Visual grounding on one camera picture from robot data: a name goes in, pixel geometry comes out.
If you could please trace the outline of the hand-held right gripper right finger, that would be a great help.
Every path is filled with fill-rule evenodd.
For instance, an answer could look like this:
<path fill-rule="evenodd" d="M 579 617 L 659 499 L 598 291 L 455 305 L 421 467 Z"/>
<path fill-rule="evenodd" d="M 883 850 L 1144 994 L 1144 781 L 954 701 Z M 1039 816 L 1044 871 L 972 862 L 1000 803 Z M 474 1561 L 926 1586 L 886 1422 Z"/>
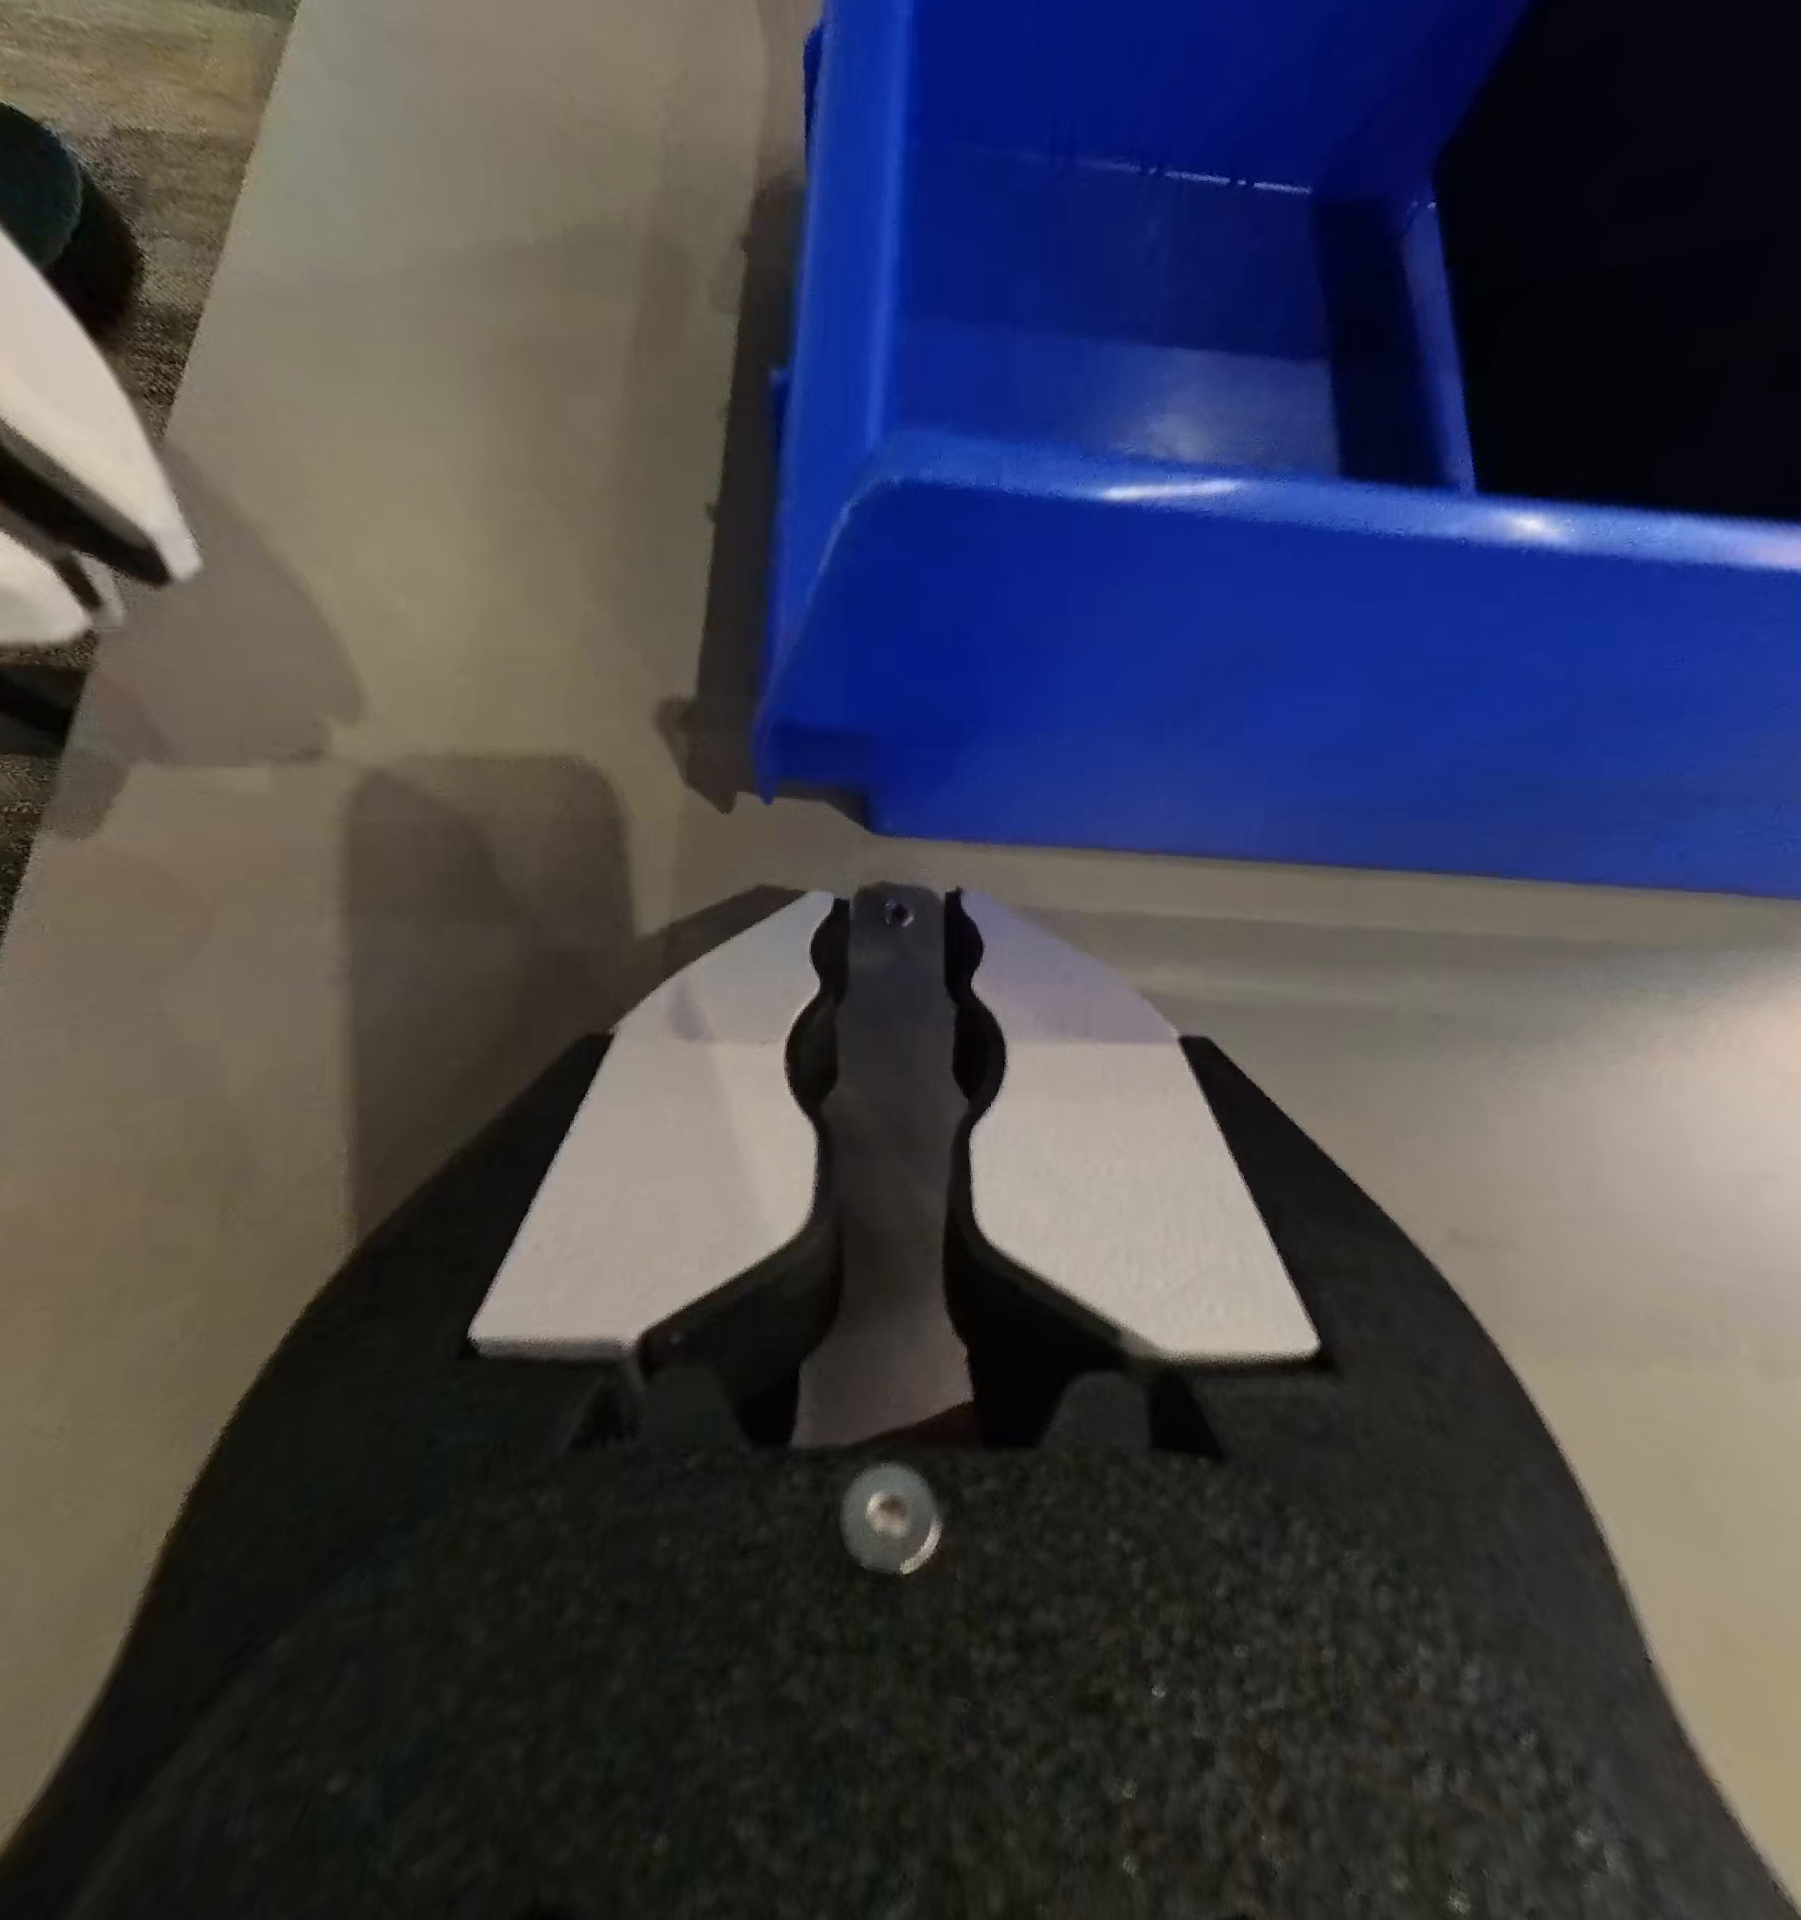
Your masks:
<path fill-rule="evenodd" d="M 1029 1446 L 1077 1380 L 1321 1359 L 1175 1024 L 1098 958 L 965 887 L 947 902 L 963 1113 L 945 1298 L 979 1433 Z"/>

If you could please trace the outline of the black round stand base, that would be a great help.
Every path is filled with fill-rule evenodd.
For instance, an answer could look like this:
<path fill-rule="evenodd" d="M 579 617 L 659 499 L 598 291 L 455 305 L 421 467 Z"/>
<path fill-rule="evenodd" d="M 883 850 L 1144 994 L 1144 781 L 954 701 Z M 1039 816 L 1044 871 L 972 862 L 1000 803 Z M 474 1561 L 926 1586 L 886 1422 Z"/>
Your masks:
<path fill-rule="evenodd" d="M 118 203 L 48 125 L 0 102 L 0 229 L 100 343 L 128 318 L 142 249 Z"/>

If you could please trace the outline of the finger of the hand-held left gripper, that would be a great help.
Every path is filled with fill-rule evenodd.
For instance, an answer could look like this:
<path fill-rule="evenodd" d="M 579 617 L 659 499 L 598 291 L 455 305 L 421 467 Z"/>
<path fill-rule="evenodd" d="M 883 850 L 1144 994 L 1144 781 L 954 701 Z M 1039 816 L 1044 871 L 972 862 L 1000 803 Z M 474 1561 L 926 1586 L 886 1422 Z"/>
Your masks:
<path fill-rule="evenodd" d="M 193 529 L 103 351 L 0 229 L 0 504 L 109 574 L 199 571 Z"/>
<path fill-rule="evenodd" d="M 46 650 L 120 626 L 104 565 L 0 504 L 0 650 Z"/>

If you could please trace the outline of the blue plastic bin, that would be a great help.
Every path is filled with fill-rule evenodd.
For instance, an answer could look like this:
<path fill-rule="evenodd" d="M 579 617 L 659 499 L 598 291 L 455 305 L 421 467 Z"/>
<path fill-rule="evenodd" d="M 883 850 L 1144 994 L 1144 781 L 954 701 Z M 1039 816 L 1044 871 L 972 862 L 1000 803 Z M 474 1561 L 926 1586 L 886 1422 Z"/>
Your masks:
<path fill-rule="evenodd" d="M 1531 4 L 825 4 L 755 770 L 924 840 L 1801 900 L 1801 521 L 1487 491 Z"/>

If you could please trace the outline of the black bin divider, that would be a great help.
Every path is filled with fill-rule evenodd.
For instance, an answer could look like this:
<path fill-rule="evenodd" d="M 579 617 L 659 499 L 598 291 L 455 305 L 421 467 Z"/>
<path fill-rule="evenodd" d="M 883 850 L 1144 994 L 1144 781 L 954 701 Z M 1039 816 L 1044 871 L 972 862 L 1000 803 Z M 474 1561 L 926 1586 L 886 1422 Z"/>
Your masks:
<path fill-rule="evenodd" d="M 1437 193 L 1487 491 L 1801 521 L 1801 1 L 1531 4 Z"/>

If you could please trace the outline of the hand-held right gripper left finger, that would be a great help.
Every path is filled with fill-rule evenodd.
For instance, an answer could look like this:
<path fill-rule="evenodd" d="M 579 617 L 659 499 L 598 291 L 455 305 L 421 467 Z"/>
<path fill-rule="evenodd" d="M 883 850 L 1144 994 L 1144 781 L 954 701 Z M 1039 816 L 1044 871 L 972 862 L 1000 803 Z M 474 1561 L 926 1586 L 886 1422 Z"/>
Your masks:
<path fill-rule="evenodd" d="M 809 889 L 657 982 L 612 1030 L 476 1308 L 495 1362 L 588 1363 L 633 1396 L 706 1377 L 789 1444 L 842 1295 L 825 1104 L 850 905 Z"/>

